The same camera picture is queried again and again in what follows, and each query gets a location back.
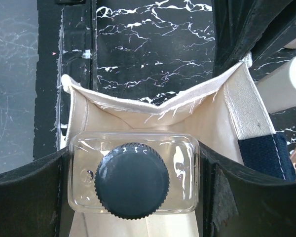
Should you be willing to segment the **small clear square bottle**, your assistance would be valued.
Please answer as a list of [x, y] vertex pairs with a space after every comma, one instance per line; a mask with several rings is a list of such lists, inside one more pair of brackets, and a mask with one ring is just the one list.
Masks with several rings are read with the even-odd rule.
[[69, 205], [123, 219], [190, 213], [199, 200], [199, 152], [187, 134], [80, 133], [69, 143]]

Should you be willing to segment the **cream round cap bottle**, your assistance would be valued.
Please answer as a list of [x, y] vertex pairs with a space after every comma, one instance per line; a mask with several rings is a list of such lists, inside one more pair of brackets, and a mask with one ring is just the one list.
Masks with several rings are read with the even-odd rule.
[[296, 57], [256, 83], [269, 113], [296, 106]]

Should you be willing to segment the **cream canvas tote bag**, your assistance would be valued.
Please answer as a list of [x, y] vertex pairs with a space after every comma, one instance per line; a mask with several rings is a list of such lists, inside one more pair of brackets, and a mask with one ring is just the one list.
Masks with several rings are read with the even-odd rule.
[[79, 132], [105, 129], [186, 132], [226, 158], [243, 163], [238, 140], [276, 137], [246, 62], [159, 106], [85, 89], [68, 75], [61, 77], [61, 83], [71, 97], [67, 140]]

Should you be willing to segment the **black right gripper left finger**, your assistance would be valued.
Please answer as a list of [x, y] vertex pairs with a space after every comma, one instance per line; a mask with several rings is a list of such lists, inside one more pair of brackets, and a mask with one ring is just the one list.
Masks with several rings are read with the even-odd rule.
[[0, 174], [0, 237], [67, 237], [69, 149]]

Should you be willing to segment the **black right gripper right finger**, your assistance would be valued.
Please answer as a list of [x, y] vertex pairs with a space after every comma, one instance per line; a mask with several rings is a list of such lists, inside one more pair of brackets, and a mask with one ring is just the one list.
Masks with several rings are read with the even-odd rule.
[[296, 237], [296, 182], [236, 163], [200, 144], [200, 237]]

